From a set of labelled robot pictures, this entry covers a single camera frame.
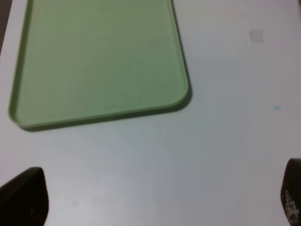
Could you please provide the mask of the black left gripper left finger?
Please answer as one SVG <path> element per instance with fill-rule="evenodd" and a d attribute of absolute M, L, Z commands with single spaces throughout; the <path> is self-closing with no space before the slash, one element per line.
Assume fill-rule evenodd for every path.
<path fill-rule="evenodd" d="M 30 167 L 0 187 L 2 226 L 43 226 L 49 211 L 41 167 Z"/>

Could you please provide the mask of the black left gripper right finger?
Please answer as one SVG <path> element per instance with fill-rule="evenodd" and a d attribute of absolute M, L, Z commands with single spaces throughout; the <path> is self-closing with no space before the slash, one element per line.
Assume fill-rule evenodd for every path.
<path fill-rule="evenodd" d="M 291 158 L 281 187 L 281 203 L 291 226 L 301 225 L 301 159 Z"/>

